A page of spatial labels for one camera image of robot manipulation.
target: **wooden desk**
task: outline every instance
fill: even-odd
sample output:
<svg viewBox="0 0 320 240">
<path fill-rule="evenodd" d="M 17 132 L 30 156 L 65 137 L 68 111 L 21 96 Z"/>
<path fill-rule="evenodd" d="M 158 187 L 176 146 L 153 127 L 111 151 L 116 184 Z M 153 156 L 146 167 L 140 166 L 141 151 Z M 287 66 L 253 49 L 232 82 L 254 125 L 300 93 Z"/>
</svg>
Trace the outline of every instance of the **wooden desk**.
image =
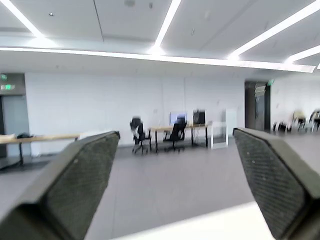
<svg viewBox="0 0 320 240">
<path fill-rule="evenodd" d="M 32 143 L 32 142 L 42 142 L 42 141 L 57 141 L 57 140 L 66 140 L 66 139 L 74 139 L 78 140 L 80 134 L 57 134 L 57 135 L 39 135 L 33 136 L 29 138 L 8 138 L 0 136 L 0 144 L 19 144 L 19 162 L 17 163 L 19 166 L 24 164 L 24 157 L 22 153 L 22 144 Z"/>
<path fill-rule="evenodd" d="M 208 147 L 208 126 L 210 124 L 187 124 L 185 126 L 185 129 L 191 129 L 191 145 L 194 146 L 194 129 L 197 128 L 204 128 L 205 129 L 205 147 Z M 171 131 L 173 129 L 172 126 L 153 126 L 149 128 L 149 136 L 151 136 L 151 132 L 154 132 L 154 138 L 155 138 L 155 152 L 158 153 L 158 132 L 166 132 Z"/>
</svg>

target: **linear light fixture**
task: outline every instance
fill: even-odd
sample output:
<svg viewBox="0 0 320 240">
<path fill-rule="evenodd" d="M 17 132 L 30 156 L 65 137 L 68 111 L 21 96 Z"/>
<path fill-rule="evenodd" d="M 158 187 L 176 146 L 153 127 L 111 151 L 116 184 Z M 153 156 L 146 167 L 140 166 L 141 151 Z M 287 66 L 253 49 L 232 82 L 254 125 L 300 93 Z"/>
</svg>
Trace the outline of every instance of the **linear light fixture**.
<svg viewBox="0 0 320 240">
<path fill-rule="evenodd" d="M 32 34 L 37 38 L 44 38 L 44 35 L 23 15 L 18 8 L 10 0 L 0 0 L 3 5 L 9 9 L 9 11 L 17 18 L 19 21 L 25 25 Z"/>
<path fill-rule="evenodd" d="M 263 41 L 271 38 L 272 36 L 280 33 L 281 31 L 289 28 L 293 24 L 305 19 L 306 17 L 314 14 L 315 12 L 320 10 L 320 0 L 316 0 L 313 3 L 309 4 L 305 8 L 301 9 L 300 11 L 296 12 L 295 14 L 291 15 L 287 19 L 283 20 L 282 22 L 278 23 L 274 27 L 270 28 L 269 30 L 263 32 L 256 38 L 252 39 L 251 41 L 247 42 L 243 46 L 236 49 L 232 52 L 229 58 L 235 58 L 240 54 L 252 49 L 253 47 L 257 46 L 258 44 L 262 43 Z"/>
<path fill-rule="evenodd" d="M 172 0 L 170 7 L 169 7 L 169 10 L 166 13 L 166 16 L 164 18 L 164 21 L 163 21 L 162 27 L 160 29 L 160 32 L 158 34 L 158 37 L 155 40 L 155 43 L 154 43 L 155 47 L 160 47 L 162 40 L 164 39 L 164 37 L 168 31 L 168 28 L 172 22 L 172 19 L 174 18 L 175 14 L 176 14 L 176 11 L 177 11 L 180 3 L 181 3 L 181 0 Z"/>
<path fill-rule="evenodd" d="M 254 69 L 271 69 L 271 70 L 281 70 L 281 71 L 291 71 L 291 72 L 301 72 L 301 73 L 313 73 L 313 71 L 316 68 L 316 66 L 310 66 L 310 65 L 298 65 L 298 64 L 276 63 L 276 62 L 265 62 L 265 61 L 235 61 L 235 60 L 227 60 L 227 59 L 161 56 L 161 55 L 148 55 L 148 54 L 67 50 L 67 49 L 0 47 L 0 51 L 89 55 L 89 56 L 102 56 L 102 57 L 111 57 L 111 58 L 161 61 L 161 62 L 171 62 L 171 63 L 241 67 L 241 68 L 254 68 Z"/>
<path fill-rule="evenodd" d="M 290 57 L 287 58 L 287 60 L 285 61 L 286 63 L 293 63 L 297 60 L 300 59 L 305 59 L 307 57 L 310 57 L 312 55 L 316 55 L 320 53 L 320 45 L 309 48 L 307 50 L 298 52 L 296 54 L 291 55 Z"/>
</svg>

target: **doorway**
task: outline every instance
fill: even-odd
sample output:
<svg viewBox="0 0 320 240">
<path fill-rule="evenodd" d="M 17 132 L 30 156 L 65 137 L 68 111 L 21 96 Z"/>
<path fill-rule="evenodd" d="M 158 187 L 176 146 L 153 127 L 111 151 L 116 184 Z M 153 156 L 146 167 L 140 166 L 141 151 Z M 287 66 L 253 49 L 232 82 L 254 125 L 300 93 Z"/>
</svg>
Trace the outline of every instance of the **doorway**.
<svg viewBox="0 0 320 240">
<path fill-rule="evenodd" d="M 249 129 L 271 131 L 271 86 L 264 81 L 246 81 L 244 83 L 245 127 Z"/>
<path fill-rule="evenodd" d="M 29 120 L 26 96 L 2 96 L 4 132 L 6 135 L 29 133 Z M 24 155 L 31 155 L 31 144 L 22 144 Z M 19 156 L 17 144 L 7 144 L 8 157 Z"/>
</svg>

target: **green exit sign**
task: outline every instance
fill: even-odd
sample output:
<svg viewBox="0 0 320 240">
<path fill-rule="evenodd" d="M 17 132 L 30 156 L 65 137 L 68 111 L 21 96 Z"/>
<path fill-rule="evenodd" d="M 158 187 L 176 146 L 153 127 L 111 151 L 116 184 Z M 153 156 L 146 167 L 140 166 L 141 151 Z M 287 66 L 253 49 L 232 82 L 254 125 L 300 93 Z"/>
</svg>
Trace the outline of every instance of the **green exit sign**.
<svg viewBox="0 0 320 240">
<path fill-rule="evenodd" d="M 2 84 L 1 85 L 1 90 L 11 91 L 15 88 L 16 88 L 16 85 L 14 85 L 14 84 Z"/>
<path fill-rule="evenodd" d="M 7 81 L 7 80 L 8 80 L 7 74 L 1 74 L 0 79 L 1 79 L 2 81 Z"/>
<path fill-rule="evenodd" d="M 272 84 L 274 84 L 274 82 L 275 82 L 274 79 L 270 79 L 270 80 L 268 81 L 268 86 L 272 86 Z"/>
</svg>

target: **ceiling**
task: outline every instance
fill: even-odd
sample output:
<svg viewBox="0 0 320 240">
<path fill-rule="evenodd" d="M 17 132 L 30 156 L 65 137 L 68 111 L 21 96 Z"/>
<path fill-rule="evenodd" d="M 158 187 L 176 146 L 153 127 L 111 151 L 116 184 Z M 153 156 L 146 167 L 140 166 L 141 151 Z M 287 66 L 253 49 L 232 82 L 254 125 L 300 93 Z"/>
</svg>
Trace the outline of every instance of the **ceiling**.
<svg viewBox="0 0 320 240">
<path fill-rule="evenodd" d="M 61 48 L 94 48 L 99 51 L 140 54 L 145 54 L 144 51 L 155 42 L 171 4 L 171 0 L 135 0 L 134 6 L 126 5 L 125 0 L 11 1 L 40 32 Z M 238 47 L 313 1 L 182 0 L 161 46 L 165 52 L 174 56 L 225 59 Z M 320 11 L 253 47 L 240 57 L 248 61 L 282 63 L 292 54 L 320 45 L 319 22 Z M 29 42 L 31 37 L 29 30 L 0 3 L 0 47 L 21 47 Z M 248 68 L 57 55 L 0 52 L 0 70 L 62 71 L 64 66 L 67 72 L 138 71 L 186 77 L 191 74 L 251 77 L 259 72 Z M 35 61 L 26 61 L 30 57 Z M 320 54 L 297 63 L 318 66 Z"/>
</svg>

